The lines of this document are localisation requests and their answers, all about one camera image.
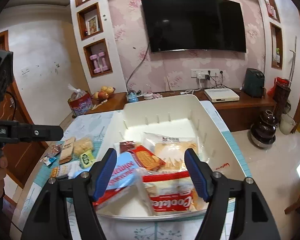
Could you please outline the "small blue white snack packet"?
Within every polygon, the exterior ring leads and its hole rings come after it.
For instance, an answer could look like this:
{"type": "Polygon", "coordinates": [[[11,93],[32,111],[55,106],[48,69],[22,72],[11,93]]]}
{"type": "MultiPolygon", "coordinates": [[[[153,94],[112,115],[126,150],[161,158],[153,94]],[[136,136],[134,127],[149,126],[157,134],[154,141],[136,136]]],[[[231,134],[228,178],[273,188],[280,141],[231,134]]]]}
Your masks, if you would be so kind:
{"type": "Polygon", "coordinates": [[[46,165],[46,166],[50,166],[51,164],[53,164],[55,161],[57,160],[56,157],[43,157],[40,161],[46,165]]]}

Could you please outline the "red white cookies packet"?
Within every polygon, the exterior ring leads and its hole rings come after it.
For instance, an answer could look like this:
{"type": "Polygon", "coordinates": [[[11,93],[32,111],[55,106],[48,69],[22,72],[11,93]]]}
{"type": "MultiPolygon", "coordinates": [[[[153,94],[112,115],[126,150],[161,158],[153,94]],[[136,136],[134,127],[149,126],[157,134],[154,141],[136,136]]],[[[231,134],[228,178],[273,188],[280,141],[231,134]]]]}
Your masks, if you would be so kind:
{"type": "Polygon", "coordinates": [[[187,170],[160,173],[138,169],[135,179],[142,203],[153,216],[207,209],[207,203],[198,196],[187,170]]]}

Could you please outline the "blue biscuit package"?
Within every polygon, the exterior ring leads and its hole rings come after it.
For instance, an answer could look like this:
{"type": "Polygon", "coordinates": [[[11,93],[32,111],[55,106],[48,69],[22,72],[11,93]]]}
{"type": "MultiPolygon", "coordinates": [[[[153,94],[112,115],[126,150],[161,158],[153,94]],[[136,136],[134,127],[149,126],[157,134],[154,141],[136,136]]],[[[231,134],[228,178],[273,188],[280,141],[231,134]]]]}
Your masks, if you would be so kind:
{"type": "Polygon", "coordinates": [[[124,196],[134,185],[138,172],[144,170],[130,152],[123,152],[117,158],[106,191],[93,203],[98,210],[124,196]]]}

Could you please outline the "clear bag of yellow biscuits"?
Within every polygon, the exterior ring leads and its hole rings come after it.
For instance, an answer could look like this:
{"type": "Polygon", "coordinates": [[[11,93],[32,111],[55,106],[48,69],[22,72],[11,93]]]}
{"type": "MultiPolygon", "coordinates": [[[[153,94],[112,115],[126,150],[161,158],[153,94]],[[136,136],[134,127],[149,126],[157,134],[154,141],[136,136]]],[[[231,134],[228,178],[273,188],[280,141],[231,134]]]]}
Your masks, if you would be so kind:
{"type": "Polygon", "coordinates": [[[193,149],[197,153],[197,144],[193,141],[157,143],[154,148],[154,154],[165,162],[158,172],[174,173],[186,171],[184,154],[188,148],[193,149]]]}

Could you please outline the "clear packet of nuts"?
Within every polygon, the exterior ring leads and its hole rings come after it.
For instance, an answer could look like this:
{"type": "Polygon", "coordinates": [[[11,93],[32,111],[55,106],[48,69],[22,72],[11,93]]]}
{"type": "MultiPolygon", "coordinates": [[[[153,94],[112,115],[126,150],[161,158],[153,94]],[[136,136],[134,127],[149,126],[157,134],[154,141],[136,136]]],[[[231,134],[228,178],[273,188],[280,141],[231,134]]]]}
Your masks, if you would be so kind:
{"type": "Polygon", "coordinates": [[[57,156],[58,154],[61,153],[62,151],[62,144],[52,144],[49,146],[49,148],[47,149],[47,154],[46,156],[48,158],[54,158],[55,156],[57,156]]]}

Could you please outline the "orange white oats bar packet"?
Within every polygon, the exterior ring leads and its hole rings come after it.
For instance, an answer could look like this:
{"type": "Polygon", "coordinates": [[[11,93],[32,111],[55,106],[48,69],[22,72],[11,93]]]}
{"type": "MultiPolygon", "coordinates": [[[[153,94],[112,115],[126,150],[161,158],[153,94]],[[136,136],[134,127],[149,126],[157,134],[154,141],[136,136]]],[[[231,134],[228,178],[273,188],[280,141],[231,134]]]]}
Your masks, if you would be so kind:
{"type": "Polygon", "coordinates": [[[71,178],[77,169],[77,164],[75,162],[62,164],[60,166],[54,167],[51,171],[51,178],[71,178]]]}

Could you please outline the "brown ceramic pot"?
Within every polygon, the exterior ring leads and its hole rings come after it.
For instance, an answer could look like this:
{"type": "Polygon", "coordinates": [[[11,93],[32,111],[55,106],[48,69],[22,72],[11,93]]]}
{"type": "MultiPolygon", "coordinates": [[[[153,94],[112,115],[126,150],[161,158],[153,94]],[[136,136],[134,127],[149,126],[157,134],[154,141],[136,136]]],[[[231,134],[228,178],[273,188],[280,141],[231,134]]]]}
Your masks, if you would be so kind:
{"type": "Polygon", "coordinates": [[[259,148],[271,148],[276,140],[277,123],[271,110],[262,112],[249,131],[253,144],[259,148]]]}

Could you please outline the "white bucket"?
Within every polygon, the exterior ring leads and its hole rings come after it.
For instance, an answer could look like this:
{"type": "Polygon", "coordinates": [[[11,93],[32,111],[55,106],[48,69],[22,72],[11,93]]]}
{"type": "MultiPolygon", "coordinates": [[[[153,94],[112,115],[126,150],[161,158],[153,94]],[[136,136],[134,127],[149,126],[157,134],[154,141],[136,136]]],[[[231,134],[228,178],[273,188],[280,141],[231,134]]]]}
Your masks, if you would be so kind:
{"type": "Polygon", "coordinates": [[[288,135],[292,131],[292,129],[295,127],[295,125],[296,125],[296,122],[294,121],[294,119],[291,116],[289,116],[288,114],[281,115],[279,129],[282,134],[288,135]]]}

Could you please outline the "wooden tv cabinet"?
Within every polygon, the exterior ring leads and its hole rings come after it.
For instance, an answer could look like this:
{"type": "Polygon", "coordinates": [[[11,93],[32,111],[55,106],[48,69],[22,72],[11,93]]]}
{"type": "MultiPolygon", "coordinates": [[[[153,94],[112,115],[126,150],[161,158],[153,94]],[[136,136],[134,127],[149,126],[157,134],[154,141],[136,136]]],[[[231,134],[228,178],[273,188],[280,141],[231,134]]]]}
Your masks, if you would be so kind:
{"type": "Polygon", "coordinates": [[[140,121],[142,124],[153,124],[157,121],[173,121],[177,119],[190,119],[197,128],[204,123],[207,114],[201,108],[201,103],[214,107],[213,114],[219,114],[231,132],[249,129],[261,112],[273,111],[276,102],[268,96],[252,98],[244,92],[239,92],[239,101],[212,103],[204,92],[181,94],[181,91],[163,92],[162,98],[128,103],[127,93],[115,93],[108,101],[95,109],[85,113],[96,114],[118,110],[129,111],[127,124],[132,126],[140,121]]]}

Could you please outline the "brown white snack packet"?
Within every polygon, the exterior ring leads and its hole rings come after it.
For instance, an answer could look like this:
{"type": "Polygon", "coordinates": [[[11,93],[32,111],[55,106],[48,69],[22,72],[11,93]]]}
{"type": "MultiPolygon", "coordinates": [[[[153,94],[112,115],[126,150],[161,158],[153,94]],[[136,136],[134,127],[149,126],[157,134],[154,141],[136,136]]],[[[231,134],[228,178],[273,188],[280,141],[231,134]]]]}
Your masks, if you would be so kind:
{"type": "Polygon", "coordinates": [[[119,143],[120,153],[132,152],[137,146],[137,143],[134,141],[123,141],[119,143]]]}

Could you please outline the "white plastic bin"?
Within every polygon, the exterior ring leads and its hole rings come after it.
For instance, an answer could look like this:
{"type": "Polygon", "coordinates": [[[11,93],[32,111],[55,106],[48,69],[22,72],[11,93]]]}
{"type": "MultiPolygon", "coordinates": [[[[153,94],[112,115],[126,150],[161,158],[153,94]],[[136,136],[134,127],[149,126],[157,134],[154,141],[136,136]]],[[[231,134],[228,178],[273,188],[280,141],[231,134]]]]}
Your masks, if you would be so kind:
{"type": "Polygon", "coordinates": [[[128,103],[114,112],[98,152],[101,160],[107,149],[121,141],[140,141],[143,133],[168,137],[194,137],[199,158],[228,178],[243,180],[250,170],[231,132],[209,101],[194,95],[178,95],[128,103]]]}

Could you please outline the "white set-top box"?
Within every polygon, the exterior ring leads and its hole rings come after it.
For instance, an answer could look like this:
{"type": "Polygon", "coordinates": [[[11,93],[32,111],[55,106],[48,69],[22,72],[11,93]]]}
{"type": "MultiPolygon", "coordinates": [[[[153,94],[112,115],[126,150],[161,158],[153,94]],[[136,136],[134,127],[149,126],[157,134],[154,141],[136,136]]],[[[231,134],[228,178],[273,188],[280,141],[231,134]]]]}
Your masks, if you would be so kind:
{"type": "Polygon", "coordinates": [[[204,94],[211,102],[232,102],[239,101],[239,95],[229,88],[205,89],[204,94]]]}

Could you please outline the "blue jar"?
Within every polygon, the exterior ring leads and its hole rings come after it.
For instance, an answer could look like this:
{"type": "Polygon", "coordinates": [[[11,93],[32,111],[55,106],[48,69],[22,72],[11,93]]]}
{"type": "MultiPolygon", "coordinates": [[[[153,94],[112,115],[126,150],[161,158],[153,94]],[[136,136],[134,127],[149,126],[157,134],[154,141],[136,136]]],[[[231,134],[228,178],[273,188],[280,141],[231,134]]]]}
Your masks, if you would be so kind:
{"type": "Polygon", "coordinates": [[[129,90],[127,93],[128,103],[138,102],[138,96],[135,90],[129,90]]]}

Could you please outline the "black air fryer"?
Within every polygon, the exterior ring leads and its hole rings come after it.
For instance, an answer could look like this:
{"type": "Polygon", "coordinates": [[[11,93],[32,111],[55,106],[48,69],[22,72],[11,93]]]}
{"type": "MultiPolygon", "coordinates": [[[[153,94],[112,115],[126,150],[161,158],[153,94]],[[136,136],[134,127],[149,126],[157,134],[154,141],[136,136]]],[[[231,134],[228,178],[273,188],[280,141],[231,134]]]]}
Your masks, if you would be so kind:
{"type": "Polygon", "coordinates": [[[247,68],[243,82],[243,92],[252,98],[262,98],[264,94],[264,74],[254,68],[247,68]]]}

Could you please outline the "white power strip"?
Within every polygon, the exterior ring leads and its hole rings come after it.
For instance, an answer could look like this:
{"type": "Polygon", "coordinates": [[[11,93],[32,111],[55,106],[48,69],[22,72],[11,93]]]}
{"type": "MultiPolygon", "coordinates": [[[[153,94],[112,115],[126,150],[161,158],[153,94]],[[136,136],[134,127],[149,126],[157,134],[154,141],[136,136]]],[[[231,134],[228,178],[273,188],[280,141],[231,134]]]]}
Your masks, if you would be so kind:
{"type": "Polygon", "coordinates": [[[205,79],[206,76],[218,77],[219,74],[219,69],[191,69],[192,78],[205,79]]]}

